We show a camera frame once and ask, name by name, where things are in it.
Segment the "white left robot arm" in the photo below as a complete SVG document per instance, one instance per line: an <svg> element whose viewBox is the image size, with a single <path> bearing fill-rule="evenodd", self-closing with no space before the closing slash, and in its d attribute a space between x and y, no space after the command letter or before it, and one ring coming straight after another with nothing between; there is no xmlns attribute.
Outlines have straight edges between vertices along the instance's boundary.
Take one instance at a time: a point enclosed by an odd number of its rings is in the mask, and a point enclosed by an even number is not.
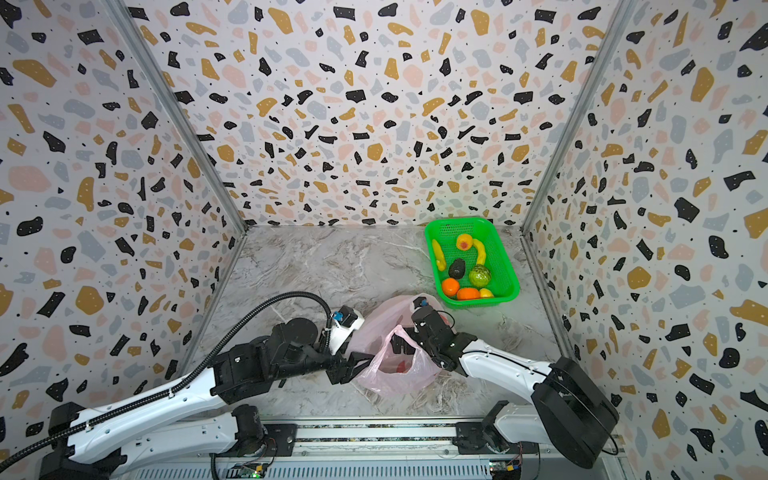
<svg viewBox="0 0 768 480"><path fill-rule="evenodd" d="M194 376L188 374L136 399L85 409L67 404L55 409L52 452L41 462L42 479L108 479L163 457L283 455L272 433L248 399L267 393L276 382L318 371L333 384L345 384L372 357L346 354L345 343L364 324L356 311L342 308L320 331L306 318L294 318L265 335L215 355Z"/></svg>

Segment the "dark avocado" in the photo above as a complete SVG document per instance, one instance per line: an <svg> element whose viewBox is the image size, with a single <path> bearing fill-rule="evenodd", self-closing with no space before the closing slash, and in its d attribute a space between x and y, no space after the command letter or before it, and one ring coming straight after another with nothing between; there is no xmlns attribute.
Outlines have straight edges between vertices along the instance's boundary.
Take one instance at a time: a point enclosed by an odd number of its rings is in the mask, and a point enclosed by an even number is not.
<svg viewBox="0 0 768 480"><path fill-rule="evenodd" d="M466 262L463 258L455 259L448 268L450 278L461 280L466 274Z"/></svg>

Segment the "green fruit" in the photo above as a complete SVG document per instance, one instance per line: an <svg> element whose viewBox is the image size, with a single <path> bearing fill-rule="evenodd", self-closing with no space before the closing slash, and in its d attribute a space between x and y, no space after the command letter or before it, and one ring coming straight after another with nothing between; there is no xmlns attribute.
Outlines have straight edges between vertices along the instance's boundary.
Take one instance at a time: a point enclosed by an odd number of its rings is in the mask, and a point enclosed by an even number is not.
<svg viewBox="0 0 768 480"><path fill-rule="evenodd" d="M486 288L491 281L490 270L481 264L476 264L468 274L471 285L477 289Z"/></svg>

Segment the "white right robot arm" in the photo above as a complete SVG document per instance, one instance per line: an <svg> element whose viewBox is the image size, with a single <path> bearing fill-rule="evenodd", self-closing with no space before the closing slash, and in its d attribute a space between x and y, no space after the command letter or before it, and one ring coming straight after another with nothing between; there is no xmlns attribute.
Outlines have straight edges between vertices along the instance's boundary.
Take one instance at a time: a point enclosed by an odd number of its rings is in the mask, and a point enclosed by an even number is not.
<svg viewBox="0 0 768 480"><path fill-rule="evenodd" d="M406 333L418 353L445 371L502 387L535 409L522 418L508 401L497 402L473 433L459 434L458 448L504 454L521 442L544 443L585 469L594 467L602 453L620 452L612 437L619 414L574 360L531 360L456 332L424 297L413 301L410 313L412 326Z"/></svg>

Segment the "pink plastic bag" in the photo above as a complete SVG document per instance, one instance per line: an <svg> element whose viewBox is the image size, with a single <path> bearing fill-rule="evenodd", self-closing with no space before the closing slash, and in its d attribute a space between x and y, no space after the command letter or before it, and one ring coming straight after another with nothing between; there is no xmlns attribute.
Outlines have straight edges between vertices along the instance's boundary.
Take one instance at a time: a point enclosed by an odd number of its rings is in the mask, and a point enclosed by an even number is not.
<svg viewBox="0 0 768 480"><path fill-rule="evenodd" d="M431 307L441 307L430 295L400 295L365 317L347 348L348 353L372 356L370 364L356 375L357 385L390 398L416 393L434 382L441 368L408 334L413 328L414 302L420 299Z"/></svg>

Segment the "orange fruit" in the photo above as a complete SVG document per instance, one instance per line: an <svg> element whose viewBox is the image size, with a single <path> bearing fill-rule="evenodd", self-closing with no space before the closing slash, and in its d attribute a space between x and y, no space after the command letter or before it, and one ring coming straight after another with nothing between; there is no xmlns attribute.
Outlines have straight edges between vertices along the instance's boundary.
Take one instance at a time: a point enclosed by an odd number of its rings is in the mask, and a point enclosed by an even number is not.
<svg viewBox="0 0 768 480"><path fill-rule="evenodd" d="M461 288L456 293L456 298L459 301L477 300L480 297L481 297L480 291L474 287Z"/></svg>
<svg viewBox="0 0 768 480"><path fill-rule="evenodd" d="M460 288L459 282L452 277L448 277L441 282L441 291L448 298L454 298Z"/></svg>

